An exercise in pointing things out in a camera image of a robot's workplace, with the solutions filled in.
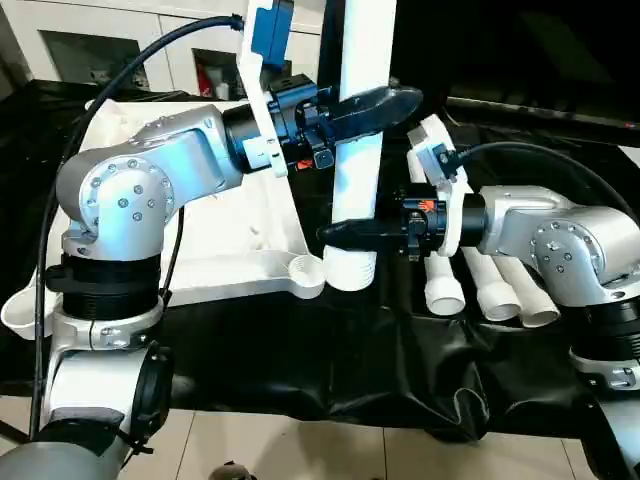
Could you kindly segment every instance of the cylindrical motor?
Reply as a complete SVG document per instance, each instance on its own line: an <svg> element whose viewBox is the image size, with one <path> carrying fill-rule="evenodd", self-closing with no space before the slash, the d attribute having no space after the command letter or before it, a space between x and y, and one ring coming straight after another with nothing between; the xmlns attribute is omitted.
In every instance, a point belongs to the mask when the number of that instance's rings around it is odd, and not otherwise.
<svg viewBox="0 0 640 480"><path fill-rule="evenodd" d="M640 298L570 311L572 351L590 360L640 360Z"/></svg>
<svg viewBox="0 0 640 480"><path fill-rule="evenodd" d="M158 302L160 255L130 262L88 260L63 255L46 273L47 287L63 293L67 315L119 320L151 310Z"/></svg>

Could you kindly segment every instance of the black cable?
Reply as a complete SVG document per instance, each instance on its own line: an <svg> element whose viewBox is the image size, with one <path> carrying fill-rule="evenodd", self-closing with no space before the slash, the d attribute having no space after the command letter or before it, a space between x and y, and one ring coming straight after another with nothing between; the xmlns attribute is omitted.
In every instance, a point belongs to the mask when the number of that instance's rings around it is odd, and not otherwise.
<svg viewBox="0 0 640 480"><path fill-rule="evenodd" d="M167 268L167 276L164 279L164 286L162 287L162 302L164 303L164 309L167 309L169 300L171 297L169 287L171 286L171 277L173 277L173 271L176 268L176 262L178 261L178 253L180 252L180 243L182 242L182 231L184 230L184 207L178 210L178 231L176 232L176 242L173 245L173 251L171 252L171 260L169 260L169 267Z"/></svg>
<svg viewBox="0 0 640 480"><path fill-rule="evenodd" d="M98 94L95 100L91 103L87 111L82 115L80 121L76 124L71 137L69 138L65 148L62 152L60 159L60 165L57 172L60 171L62 165L73 155L78 146L80 145L82 138L86 132L91 119L104 104L104 102L118 91L122 83L134 73L149 57L156 52L163 49L165 46L177 40L189 33L196 32L209 27L231 27L233 30L241 31L244 27L244 22L241 17L233 15L219 16L212 18L205 18L203 20L197 20L180 27L166 35L160 37L153 42L147 48L145 48L140 54L122 71L113 78L104 89ZM44 390L44 375L43 375L43 349L44 349L44 271L47 264L47 240L49 236L49 227L58 208L58 201L56 199L55 182L49 191L47 201L44 209L44 216L42 218L42 224L40 227L40 236L38 241L38 262L36 265L36 305L35 305L35 366L34 366L34 379L33 379L33 394L31 400L31 417L29 420L29 438L34 439L38 431L40 430L40 410L42 408L42 395Z"/></svg>
<svg viewBox="0 0 640 480"><path fill-rule="evenodd" d="M483 143L481 145L476 145L475 147L471 147L469 150L466 150L458 155L458 158L462 161L461 166L464 166L474 155L485 152L488 150L525 150L535 153L542 153L549 157L553 157L556 160L560 160L566 164L571 165L575 169L579 170L583 173L589 180L596 183L602 190L604 190L609 197L615 201L616 207L627 214L629 218L631 218L636 224L638 224L638 217L636 216L633 208L627 203L627 201L620 195L607 181L598 175L596 172L591 170L586 165L574 160L568 155L564 153L558 152L557 150L553 150L551 148L543 147L542 145L536 145L535 143L524 143L524 142L491 142L491 143Z"/></svg>
<svg viewBox="0 0 640 480"><path fill-rule="evenodd" d="M135 455L135 451L131 450L129 452L129 455L127 455L127 458L125 458L124 462L122 463L122 466L120 467L120 470L124 470L124 467L127 466L127 463L129 463L131 461L131 459L133 458L134 455Z"/></svg>

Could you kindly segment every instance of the cable connector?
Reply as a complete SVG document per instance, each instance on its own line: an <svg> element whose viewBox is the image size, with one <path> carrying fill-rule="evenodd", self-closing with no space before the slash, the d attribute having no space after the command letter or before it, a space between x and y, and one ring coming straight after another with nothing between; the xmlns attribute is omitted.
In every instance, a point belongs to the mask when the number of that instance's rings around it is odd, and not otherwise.
<svg viewBox="0 0 640 480"><path fill-rule="evenodd" d="M234 13L231 15L231 18L236 21L236 23L231 24L231 30L235 30L236 32L242 32L244 30L244 18L242 15L238 15Z"/></svg>

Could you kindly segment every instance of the white pvc pipe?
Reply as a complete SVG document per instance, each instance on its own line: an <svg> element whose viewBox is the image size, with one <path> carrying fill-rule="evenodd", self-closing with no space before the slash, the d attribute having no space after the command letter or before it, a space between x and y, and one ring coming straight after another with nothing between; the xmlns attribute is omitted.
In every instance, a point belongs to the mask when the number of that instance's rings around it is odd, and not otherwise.
<svg viewBox="0 0 640 480"><path fill-rule="evenodd" d="M478 304L487 320L503 322L520 313L520 301L511 285L506 283L493 259L477 248L462 248L471 276L478 289Z"/></svg>
<svg viewBox="0 0 640 480"><path fill-rule="evenodd" d="M420 160L413 151L407 153L409 178L412 183L427 183L427 176ZM437 252L424 259L427 283L424 286L424 298L427 308L436 315L455 315L460 313L466 304L462 286L453 276L451 261L441 257Z"/></svg>
<svg viewBox="0 0 640 480"><path fill-rule="evenodd" d="M389 84L396 0L347 0L340 100ZM382 133L336 148L332 222L373 218ZM327 282L339 290L362 290L375 275L375 252L325 247Z"/></svg>
<svg viewBox="0 0 640 480"><path fill-rule="evenodd" d="M513 287L522 305L520 319L527 328L541 327L554 322L560 311L547 292L531 278L520 260L515 257L494 257L498 270Z"/></svg>

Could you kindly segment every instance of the black clamp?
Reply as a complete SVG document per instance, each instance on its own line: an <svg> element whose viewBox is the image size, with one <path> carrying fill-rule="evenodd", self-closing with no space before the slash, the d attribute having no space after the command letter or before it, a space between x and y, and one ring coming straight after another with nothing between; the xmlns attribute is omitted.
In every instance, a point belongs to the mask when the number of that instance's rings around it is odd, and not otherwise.
<svg viewBox="0 0 640 480"><path fill-rule="evenodd" d="M343 250L397 252L416 262L444 240L446 204L428 185L414 185L379 204L380 219L345 220L318 230L320 241Z"/></svg>
<svg viewBox="0 0 640 480"><path fill-rule="evenodd" d="M445 177L451 179L451 177L455 177L458 171L458 168L462 166L462 160L460 156L455 150L447 150L447 147L444 143L436 146L432 150L434 157L438 161L440 168L442 169L442 173L444 173Z"/></svg>

